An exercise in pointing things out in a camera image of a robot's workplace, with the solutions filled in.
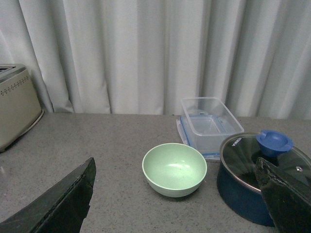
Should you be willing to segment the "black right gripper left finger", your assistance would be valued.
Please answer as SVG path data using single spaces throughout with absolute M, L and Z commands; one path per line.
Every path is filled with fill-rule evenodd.
M 1 222 L 2 233 L 78 233 L 87 217 L 96 176 L 89 158 L 29 205 Z

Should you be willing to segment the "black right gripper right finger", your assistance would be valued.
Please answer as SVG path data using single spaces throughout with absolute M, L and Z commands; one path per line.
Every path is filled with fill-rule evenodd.
M 270 217 L 279 233 L 311 231 L 311 188 L 260 157 L 255 176 Z

